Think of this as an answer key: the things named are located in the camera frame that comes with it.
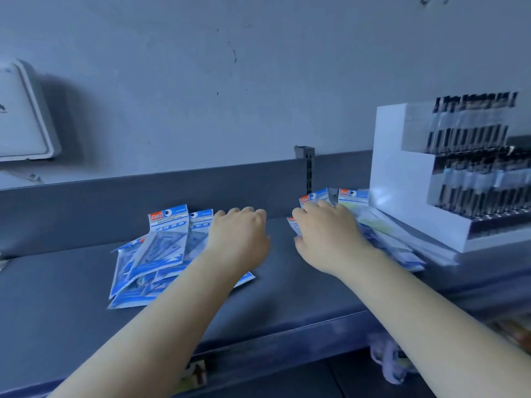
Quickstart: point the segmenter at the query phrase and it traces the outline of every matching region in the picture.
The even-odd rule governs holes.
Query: white plastic object
[[[369,205],[461,253],[531,240],[531,224],[469,238],[472,220],[428,204],[435,156],[410,151],[425,147],[432,109],[432,103],[378,107]]]
[[[35,70],[0,61],[0,162],[48,159],[61,145]]]

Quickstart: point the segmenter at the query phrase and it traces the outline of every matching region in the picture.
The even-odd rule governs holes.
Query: red logo
[[[156,219],[162,218],[163,217],[163,212],[162,211],[155,212],[153,214],[150,214],[149,216],[150,216],[151,220],[154,221]]]

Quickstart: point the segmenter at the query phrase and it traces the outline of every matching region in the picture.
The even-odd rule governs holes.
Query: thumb
[[[298,253],[301,255],[304,261],[308,262],[306,259],[308,255],[308,247],[306,243],[304,242],[304,239],[302,236],[297,236],[295,238],[295,248],[297,249]]]

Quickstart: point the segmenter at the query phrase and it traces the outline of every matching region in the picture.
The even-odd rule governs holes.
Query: floor
[[[433,398],[421,376],[410,375],[402,386],[383,379],[368,350],[350,352],[247,383],[220,389],[205,398]]]

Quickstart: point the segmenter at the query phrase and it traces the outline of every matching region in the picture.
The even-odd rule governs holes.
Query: hand
[[[257,267],[269,253],[266,235],[266,212],[247,207],[232,208],[227,214],[218,211],[210,225],[205,253],[239,276]]]
[[[361,234],[354,215],[341,204],[333,207],[324,200],[306,202],[293,210],[301,228],[295,247],[312,267],[339,276],[343,267],[376,249]]]

